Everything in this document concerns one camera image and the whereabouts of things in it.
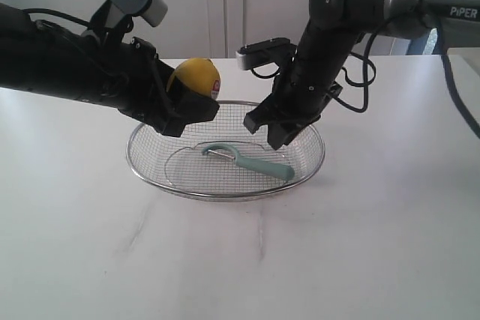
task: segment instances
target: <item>white table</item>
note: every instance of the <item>white table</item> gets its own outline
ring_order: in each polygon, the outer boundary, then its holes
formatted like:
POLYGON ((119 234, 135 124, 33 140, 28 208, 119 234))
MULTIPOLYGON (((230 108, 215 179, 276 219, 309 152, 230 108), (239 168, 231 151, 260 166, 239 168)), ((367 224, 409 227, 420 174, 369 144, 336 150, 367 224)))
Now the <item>white table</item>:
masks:
MULTIPOLYGON (((374 60, 367 114, 317 124, 319 174, 240 204, 136 178, 114 109, 1 90, 0 319, 478 319, 480 142, 437 57, 374 60)), ((480 78, 452 61, 480 118, 480 78)), ((221 98, 268 94, 215 63, 221 98)))

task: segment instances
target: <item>metal strainer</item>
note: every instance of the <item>metal strainer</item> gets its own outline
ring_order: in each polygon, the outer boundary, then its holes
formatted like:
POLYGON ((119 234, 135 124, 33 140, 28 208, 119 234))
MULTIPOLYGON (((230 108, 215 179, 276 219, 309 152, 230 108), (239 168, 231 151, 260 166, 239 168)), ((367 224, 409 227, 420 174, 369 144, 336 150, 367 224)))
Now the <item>metal strainer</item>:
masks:
POLYGON ((320 169, 325 144, 313 126, 278 151, 267 143, 267 129, 254 135, 243 126, 245 114, 257 104, 221 101, 215 120, 192 124, 181 138, 170 138, 141 124, 127 144, 127 161, 144 181, 180 196, 237 202, 271 195, 299 185, 320 169), (212 143, 233 145, 245 157, 293 167, 295 177, 283 181, 236 166, 202 150, 212 143))

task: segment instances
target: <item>light blue peeler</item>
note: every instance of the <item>light blue peeler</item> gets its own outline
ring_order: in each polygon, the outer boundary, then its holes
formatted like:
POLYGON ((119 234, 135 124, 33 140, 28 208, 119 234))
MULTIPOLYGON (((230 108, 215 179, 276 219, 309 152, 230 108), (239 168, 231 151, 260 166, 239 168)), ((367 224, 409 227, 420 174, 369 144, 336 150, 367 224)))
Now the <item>light blue peeler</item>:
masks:
POLYGON ((295 177, 295 170, 293 170, 293 167, 291 166, 243 157, 236 147, 222 142, 210 144, 202 150, 203 155, 208 153, 233 161, 235 165, 243 169, 259 172, 284 181, 290 181, 295 177), (223 154, 216 150, 226 150, 232 153, 232 155, 223 154))

